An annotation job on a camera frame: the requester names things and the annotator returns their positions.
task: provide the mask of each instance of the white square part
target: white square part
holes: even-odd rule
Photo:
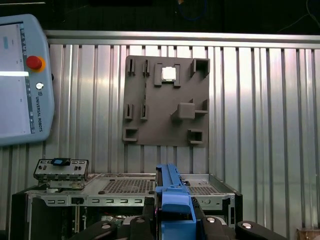
[[[175,81],[177,79],[177,72],[175,67],[167,66],[162,68],[161,80]]]

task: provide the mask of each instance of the red emergency stop button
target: red emergency stop button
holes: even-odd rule
[[[42,61],[37,56],[28,56],[26,65],[33,70],[39,70],[42,67]]]

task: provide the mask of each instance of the dark ceiling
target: dark ceiling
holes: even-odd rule
[[[105,0],[103,6],[97,0],[44,0],[46,4],[0,5],[0,16],[33,14],[47,30],[320,33],[306,0],[184,0],[180,5],[177,1]],[[308,7],[320,22],[320,1],[308,0]]]

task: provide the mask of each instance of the metal grille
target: metal grille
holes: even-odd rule
[[[216,190],[211,186],[190,186],[189,190],[192,196],[211,195],[217,193]]]
[[[120,179],[110,181],[103,191],[110,194],[144,194],[154,190],[154,181],[147,179]]]

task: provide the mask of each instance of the touchscreen display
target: touchscreen display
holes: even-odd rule
[[[0,25],[0,138],[35,133],[22,22]]]

